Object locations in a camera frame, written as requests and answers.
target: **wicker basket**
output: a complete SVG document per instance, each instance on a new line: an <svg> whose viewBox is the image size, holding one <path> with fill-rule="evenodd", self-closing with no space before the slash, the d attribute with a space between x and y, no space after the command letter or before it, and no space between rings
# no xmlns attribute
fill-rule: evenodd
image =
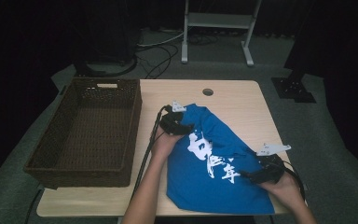
<svg viewBox="0 0 358 224"><path fill-rule="evenodd" d="M74 77L24 171L45 188L130 184L139 80Z"/></svg>

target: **black floor stand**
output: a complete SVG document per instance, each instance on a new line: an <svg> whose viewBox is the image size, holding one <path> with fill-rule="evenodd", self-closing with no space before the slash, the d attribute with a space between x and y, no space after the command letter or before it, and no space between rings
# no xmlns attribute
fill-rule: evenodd
<svg viewBox="0 0 358 224"><path fill-rule="evenodd" d="M289 77L272 77L271 80L281 99L294 99L296 103L316 103L312 94L301 83L304 75L293 71Z"/></svg>

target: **gray carpet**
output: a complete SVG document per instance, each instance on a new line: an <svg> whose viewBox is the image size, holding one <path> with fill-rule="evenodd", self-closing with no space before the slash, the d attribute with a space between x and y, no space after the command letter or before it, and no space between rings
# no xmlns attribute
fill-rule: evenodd
<svg viewBox="0 0 358 224"><path fill-rule="evenodd" d="M172 36L144 31L143 43L156 43ZM180 63L180 44L173 43L179 52L159 78L258 82L282 142L293 148L288 151L288 155L308 186L307 200L316 218L320 223L358 223L358 160L345 148L327 110L323 79L305 75L302 80L314 96L316 104L280 99L271 78L289 76L291 71L284 69L283 65L294 40L254 36L250 44L254 67L245 64L241 40L243 36L218 36L217 42L211 45L189 45L188 64ZM165 48L174 52L170 46ZM137 55L140 59L136 68L120 77L145 78L147 71L168 57L163 49L150 49ZM126 66L99 64L93 65L93 68L115 72ZM74 67L68 66L52 78L61 89L74 74ZM158 69L155 69L152 76L157 74ZM24 173L22 167L46 128L57 103L56 100L40 115L0 169L0 223L24 223L28 217L27 211L38 191L38 183ZM40 196L35 200L28 223L116 223L113 217L39 217L35 209ZM270 223L269 217L256 217L255 220L257 224ZM275 223L294 223L290 215L275 216L274 220Z"/></svg>

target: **wooden table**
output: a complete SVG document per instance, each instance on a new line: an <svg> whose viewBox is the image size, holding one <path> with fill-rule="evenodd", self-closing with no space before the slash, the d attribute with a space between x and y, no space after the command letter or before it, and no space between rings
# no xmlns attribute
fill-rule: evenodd
<svg viewBox="0 0 358 224"><path fill-rule="evenodd" d="M212 96L202 93L213 90ZM45 189L37 207L41 217L122 217L130 201L136 176L149 142L158 111L176 100L181 105L207 106L252 150L264 143L282 144L263 94L254 81L243 80L141 80L143 98L131 184L126 188ZM279 154L289 161L285 152ZM181 210L166 196L166 167L163 170L158 216L200 216L205 213ZM277 214L287 211L272 197Z"/></svg>

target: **blue t-shirt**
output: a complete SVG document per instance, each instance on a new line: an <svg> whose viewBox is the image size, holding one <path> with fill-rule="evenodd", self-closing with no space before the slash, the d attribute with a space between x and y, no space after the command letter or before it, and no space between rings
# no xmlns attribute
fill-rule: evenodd
<svg viewBox="0 0 358 224"><path fill-rule="evenodd" d="M261 165L254 152L208 108L186 106L194 124L168 158L168 197L181 209L222 214L272 214L268 193L240 176Z"/></svg>

